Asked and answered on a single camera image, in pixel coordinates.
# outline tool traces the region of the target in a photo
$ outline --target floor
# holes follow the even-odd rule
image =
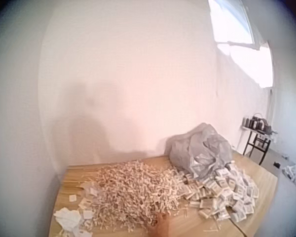
[[[261,157],[262,153],[256,149],[251,155],[256,163],[259,163]],[[255,237],[296,237],[296,186],[283,175],[281,169],[273,166],[274,162],[280,163],[281,168],[292,165],[291,161],[272,150],[266,154],[261,166],[278,177],[278,187],[269,212]]]

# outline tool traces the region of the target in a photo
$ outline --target plastic bag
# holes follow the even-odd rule
[[[232,159],[228,141],[206,123],[191,132],[170,138],[167,145],[170,147],[168,155],[171,163],[198,179],[207,178],[215,169],[223,168]]]

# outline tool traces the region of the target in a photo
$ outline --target table surface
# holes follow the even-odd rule
[[[208,230],[216,229],[216,223],[213,219],[204,219],[197,213],[197,209],[190,208],[187,217],[180,215],[170,218],[170,237],[242,237],[253,236],[259,228],[264,215],[266,214],[271,201],[274,197],[277,178],[266,171],[264,168],[255,164],[251,160],[238,153],[233,154],[233,159],[238,167],[244,169],[250,175],[259,187],[259,199],[256,203],[255,213],[248,217],[245,221],[240,223],[232,223],[230,220],[219,222],[221,226],[220,231]],[[142,160],[144,163],[156,166],[160,169],[166,169],[170,166],[168,157],[155,157]],[[62,185],[58,191],[54,211],[60,210],[63,207],[69,210],[78,209],[78,204],[82,199],[83,189],[78,187],[81,183],[88,180],[95,170],[104,164],[95,165],[78,165],[69,166]],[[69,195],[76,194],[77,201],[69,202]],[[55,217],[52,216],[49,237],[55,237],[61,231],[61,226],[56,222]],[[118,230],[116,232],[94,229],[94,235],[97,237],[144,237],[145,231],[142,229],[135,229],[134,232],[128,233],[127,230]]]

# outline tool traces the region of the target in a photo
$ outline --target sunlight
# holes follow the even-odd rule
[[[209,0],[214,39],[218,49],[232,60],[260,87],[273,86],[273,65],[269,47],[255,50],[231,46],[228,42],[253,45],[249,21],[236,0]]]

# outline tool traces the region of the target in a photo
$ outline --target person's hand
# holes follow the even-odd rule
[[[148,225],[148,233],[150,237],[169,237],[169,214],[157,213],[157,224],[155,226]]]

